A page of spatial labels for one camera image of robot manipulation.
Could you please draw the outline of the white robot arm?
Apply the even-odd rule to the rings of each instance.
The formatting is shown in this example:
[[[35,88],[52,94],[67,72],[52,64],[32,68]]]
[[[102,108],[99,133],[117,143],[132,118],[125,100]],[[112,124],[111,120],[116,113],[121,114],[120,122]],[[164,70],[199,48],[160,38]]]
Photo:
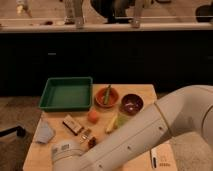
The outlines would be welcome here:
[[[213,148],[213,86],[186,86],[162,97],[88,151],[73,140],[53,145],[52,171],[114,171],[187,132]]]

